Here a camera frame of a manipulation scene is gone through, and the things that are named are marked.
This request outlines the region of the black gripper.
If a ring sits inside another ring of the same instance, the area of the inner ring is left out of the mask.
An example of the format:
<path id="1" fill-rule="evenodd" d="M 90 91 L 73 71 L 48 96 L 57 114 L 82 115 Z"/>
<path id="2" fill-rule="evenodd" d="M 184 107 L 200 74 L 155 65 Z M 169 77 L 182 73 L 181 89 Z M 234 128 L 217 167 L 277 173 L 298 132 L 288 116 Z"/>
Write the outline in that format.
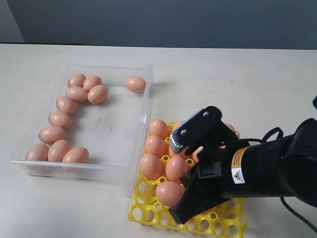
<path id="1" fill-rule="evenodd" d="M 242 157 L 247 146 L 226 146 L 209 153 L 203 149 L 199 162 L 182 175 L 185 191 L 180 201 L 169 208 L 178 224 L 214 208 L 231 198 L 247 197 L 246 171 Z"/>

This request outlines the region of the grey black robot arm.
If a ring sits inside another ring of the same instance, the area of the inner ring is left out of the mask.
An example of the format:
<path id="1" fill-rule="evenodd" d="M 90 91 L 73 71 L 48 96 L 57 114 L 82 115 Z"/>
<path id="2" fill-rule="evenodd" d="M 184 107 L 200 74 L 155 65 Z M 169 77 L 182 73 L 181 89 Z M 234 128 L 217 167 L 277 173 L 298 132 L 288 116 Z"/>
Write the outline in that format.
<path id="1" fill-rule="evenodd" d="M 296 197 L 317 204 L 317 122 L 303 121 L 288 136 L 276 127 L 262 139 L 240 139 L 221 111 L 206 107 L 172 132 L 173 152 L 197 152 L 198 162 L 181 176 L 185 187 L 169 212 L 184 224 L 231 198 Z"/>

